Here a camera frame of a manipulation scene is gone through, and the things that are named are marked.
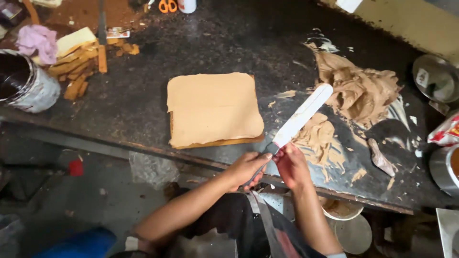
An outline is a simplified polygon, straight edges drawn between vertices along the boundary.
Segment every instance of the work table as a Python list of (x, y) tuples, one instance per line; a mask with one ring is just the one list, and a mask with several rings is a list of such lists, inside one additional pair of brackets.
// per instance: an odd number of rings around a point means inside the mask
[[(371, 163), (368, 148), (355, 141), (339, 115), (323, 106), (319, 111), (329, 117), (338, 140), (353, 151), (345, 153), (348, 161), (344, 174), (328, 171), (332, 178), (329, 182), (324, 182), (321, 171), (311, 171), (317, 189), (404, 213), (424, 206), (443, 208), (459, 204), (434, 184), (428, 171), (428, 157), (435, 146), (427, 145), (425, 140), (444, 117), (428, 105), (428, 99), (412, 80), (410, 65), (422, 52), (312, 1), (203, 0), (193, 14), (155, 12), (152, 17), (154, 21), (145, 30), (133, 33), (129, 39), (140, 46), (140, 54), (115, 57), (114, 53), (108, 53), (108, 73), (93, 76), (81, 99), (72, 103), (60, 98), (51, 109), (36, 115), (2, 107), (0, 115), (133, 151), (222, 170), (242, 153), (259, 151), (263, 143), (173, 149), (168, 144), (169, 79), (198, 73), (253, 74), (264, 131), (268, 133), (287, 121), (318, 78), (313, 53), (301, 43), (316, 36), (318, 30), (313, 28), (319, 28), (341, 50), (337, 54), (359, 67), (395, 71), (399, 85), (405, 85), (401, 95), (409, 106), (404, 109), (407, 117), (417, 117), (417, 126), (408, 118), (409, 132), (399, 121), (385, 120), (368, 130), (366, 136), (378, 143), (394, 135), (410, 140), (419, 136), (422, 139), (419, 148), (425, 154), (417, 158), (413, 149), (407, 151), (393, 143), (380, 144), (389, 161), (400, 164), (393, 186), (387, 190), (390, 177)], [(286, 90), (298, 92), (292, 98), (275, 98)], [(272, 101), (276, 103), (269, 108)], [(367, 174), (352, 182), (360, 168)], [(266, 176), (266, 180), (282, 183), (275, 175)]]

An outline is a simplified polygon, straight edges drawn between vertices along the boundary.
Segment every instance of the scissors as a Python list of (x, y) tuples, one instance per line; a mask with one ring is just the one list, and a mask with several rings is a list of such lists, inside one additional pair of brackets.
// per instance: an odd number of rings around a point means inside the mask
[(175, 12), (177, 10), (177, 4), (174, 0), (161, 0), (158, 8), (162, 13)]

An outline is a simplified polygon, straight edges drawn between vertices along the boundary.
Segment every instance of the metal bowl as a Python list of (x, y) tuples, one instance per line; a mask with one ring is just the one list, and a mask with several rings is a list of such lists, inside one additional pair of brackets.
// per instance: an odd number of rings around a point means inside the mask
[(435, 102), (459, 100), (459, 70), (440, 57), (418, 57), (413, 64), (413, 79), (418, 89)]
[(459, 144), (433, 152), (429, 167), (435, 183), (447, 194), (459, 197), (459, 179), (451, 167), (451, 156)]

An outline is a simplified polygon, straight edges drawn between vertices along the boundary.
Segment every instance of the rag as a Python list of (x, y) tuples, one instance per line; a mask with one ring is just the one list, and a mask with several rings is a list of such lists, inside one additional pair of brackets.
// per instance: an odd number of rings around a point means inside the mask
[(19, 30), (16, 46), (19, 53), (31, 56), (38, 50), (42, 64), (56, 63), (57, 43), (56, 31), (41, 25), (27, 25)]

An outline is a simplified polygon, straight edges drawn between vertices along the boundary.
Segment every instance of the knife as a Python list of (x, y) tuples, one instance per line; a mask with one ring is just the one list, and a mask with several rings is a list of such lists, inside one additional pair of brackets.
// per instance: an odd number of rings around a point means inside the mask
[(99, 0), (99, 72), (107, 72), (107, 56), (105, 45), (107, 45), (107, 26), (105, 23), (104, 0)]
[[(306, 99), (306, 101), (293, 113), (287, 122), (279, 129), (273, 141), (270, 142), (260, 156), (266, 153), (276, 155), (280, 148), (289, 142), (293, 136), (306, 124), (306, 122), (319, 110), (319, 108), (327, 101), (333, 93), (333, 87), (330, 84), (321, 84), (316, 90)], [(263, 165), (255, 174), (242, 186), (249, 185), (252, 180), (264, 168)]]

